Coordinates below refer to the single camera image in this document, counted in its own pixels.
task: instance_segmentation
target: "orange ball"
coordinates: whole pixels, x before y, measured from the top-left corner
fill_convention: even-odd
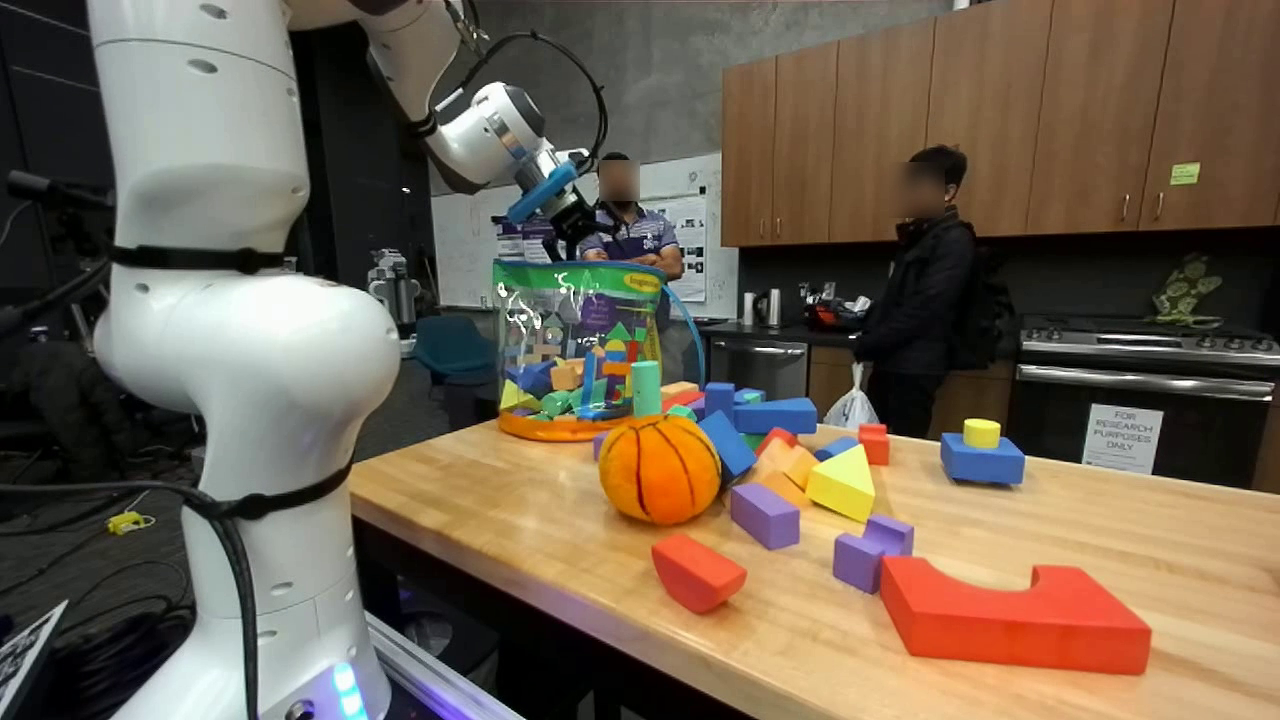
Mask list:
[[[610,506],[643,523],[688,523],[719,497],[716,444],[683,417],[643,417],[599,444]]]

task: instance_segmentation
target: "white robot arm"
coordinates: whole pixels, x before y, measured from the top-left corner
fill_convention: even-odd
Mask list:
[[[400,337],[367,294],[284,270],[310,206],[289,34],[361,23],[452,186],[516,181],[520,213],[580,207],[526,94],[487,83],[433,122],[461,22],[455,0],[87,5],[116,169],[112,302],[93,353],[130,392],[204,422],[199,493],[270,500],[263,515],[234,514],[252,607],[216,523],[185,514],[197,628],[119,715],[390,713],[341,479],[397,379]]]

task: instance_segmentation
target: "blue light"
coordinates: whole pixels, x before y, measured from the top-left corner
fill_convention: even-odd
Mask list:
[[[355,695],[346,695],[346,715],[365,715],[365,695],[355,693]]]
[[[331,667],[331,689],[338,689],[341,695],[346,695],[346,693],[361,693],[352,665],[338,665],[338,667]]]

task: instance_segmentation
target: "upper cabinet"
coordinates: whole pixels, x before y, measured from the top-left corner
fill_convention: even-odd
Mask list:
[[[963,217],[980,237],[1027,227],[1054,0],[1000,0],[937,22],[927,146],[961,146]]]
[[[1177,0],[1143,227],[1277,224],[1280,5]]]
[[[776,66],[758,59],[725,71],[719,89],[719,246],[776,239]]]
[[[838,124],[838,43],[776,59],[776,246],[832,237],[832,124]]]
[[[882,217],[882,162],[923,147],[932,23],[839,40],[832,237],[894,239],[898,217]]]
[[[1056,0],[1027,234],[1136,227],[1172,0]]]

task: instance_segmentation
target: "stainless steel appliance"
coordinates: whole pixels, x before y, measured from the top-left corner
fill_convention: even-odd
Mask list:
[[[1019,331],[1008,437],[1098,461],[1113,433],[1115,452],[1152,458],[1143,472],[1250,487],[1277,379],[1280,344],[1257,329],[1042,315]]]
[[[708,379],[760,388],[764,395],[809,392],[809,342],[708,337]]]

